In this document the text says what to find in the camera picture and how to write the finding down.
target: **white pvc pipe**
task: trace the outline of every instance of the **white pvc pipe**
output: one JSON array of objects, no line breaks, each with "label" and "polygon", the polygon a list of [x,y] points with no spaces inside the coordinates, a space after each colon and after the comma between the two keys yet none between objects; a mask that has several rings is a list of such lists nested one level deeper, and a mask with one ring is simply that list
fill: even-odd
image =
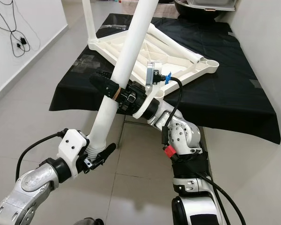
[{"label": "white pvc pipe", "polygon": [[[158,0],[139,0],[137,4],[122,51],[111,76],[111,79],[123,88],[129,81],[157,3]],[[117,109],[118,103],[104,96],[92,130],[88,135],[90,143],[87,153],[90,159],[94,159],[105,149],[106,137]]]},{"label": "white pvc pipe", "polygon": [[95,43],[98,41],[96,36],[96,30],[95,30],[95,24],[94,24],[94,18],[92,13],[92,8],[90,5],[90,0],[82,0],[83,4],[83,11],[84,11],[84,17],[86,22],[86,28],[88,30],[88,43]]},{"label": "white pvc pipe", "polygon": [[202,55],[196,54],[194,52],[191,52],[178,44],[176,41],[174,41],[172,38],[169,36],[165,35],[162,33],[160,30],[158,30],[153,24],[150,24],[149,29],[148,29],[148,34],[152,34],[168,46],[172,47],[173,49],[177,50],[181,54],[183,54],[188,60],[193,62],[194,64],[200,62],[200,60],[203,58]]}]

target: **blue clip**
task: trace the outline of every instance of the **blue clip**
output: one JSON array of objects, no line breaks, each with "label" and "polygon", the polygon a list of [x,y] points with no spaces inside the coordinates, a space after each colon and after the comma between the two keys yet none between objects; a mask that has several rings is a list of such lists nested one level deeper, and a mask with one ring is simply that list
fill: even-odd
[{"label": "blue clip", "polygon": [[169,81],[170,81],[170,76],[172,76],[172,73],[171,73],[171,72],[169,73],[169,75],[167,75],[167,76],[165,77],[165,84],[168,84],[168,83],[169,83]]}]

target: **white wall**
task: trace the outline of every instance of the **white wall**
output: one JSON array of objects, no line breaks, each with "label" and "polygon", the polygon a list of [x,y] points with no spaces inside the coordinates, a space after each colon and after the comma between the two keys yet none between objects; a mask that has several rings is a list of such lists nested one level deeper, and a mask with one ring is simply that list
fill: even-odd
[{"label": "white wall", "polygon": [[[13,56],[10,33],[0,30],[0,90],[12,80],[55,36],[66,26],[66,18],[60,0],[15,0],[19,12],[39,36],[40,41],[23,20],[15,7],[17,30],[25,34],[33,49],[22,57]],[[11,7],[0,5],[0,12],[9,24],[13,24]]]},{"label": "white wall", "polygon": [[[281,132],[281,0],[242,0],[229,22],[278,116]],[[215,180],[248,225],[281,225],[281,144],[205,129]],[[229,206],[233,225],[240,224]]]}]

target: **table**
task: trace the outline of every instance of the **table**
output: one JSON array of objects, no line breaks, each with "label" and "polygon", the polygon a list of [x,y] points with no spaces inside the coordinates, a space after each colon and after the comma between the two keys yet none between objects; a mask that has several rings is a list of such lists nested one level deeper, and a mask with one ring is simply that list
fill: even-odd
[{"label": "table", "polygon": [[[131,19],[131,15],[110,14],[104,28],[97,32],[98,38],[128,29]],[[220,63],[214,74],[205,74],[184,86],[178,109],[187,121],[280,143],[276,113],[227,23],[169,18],[153,18],[152,23],[184,47]],[[50,111],[97,111],[103,95],[89,82],[89,75],[113,69],[104,57],[86,47],[59,82]],[[177,99],[178,91],[164,98],[171,105]]]}]

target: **black cloth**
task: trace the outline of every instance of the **black cloth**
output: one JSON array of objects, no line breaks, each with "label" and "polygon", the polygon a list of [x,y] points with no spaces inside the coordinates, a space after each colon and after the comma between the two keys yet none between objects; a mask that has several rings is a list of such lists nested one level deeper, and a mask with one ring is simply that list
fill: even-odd
[{"label": "black cloth", "polygon": [[[130,15],[110,14],[103,25],[126,25],[128,29],[131,19]],[[187,121],[280,143],[276,113],[227,23],[169,18],[153,18],[152,23],[186,48],[220,63],[214,74],[205,74],[184,86],[178,109]],[[107,26],[97,36],[121,32],[122,28]],[[50,110],[98,110],[103,95],[90,84],[89,75],[99,69],[112,72],[114,66],[86,47],[58,84]],[[177,99],[178,91],[164,98],[171,105]]]}]

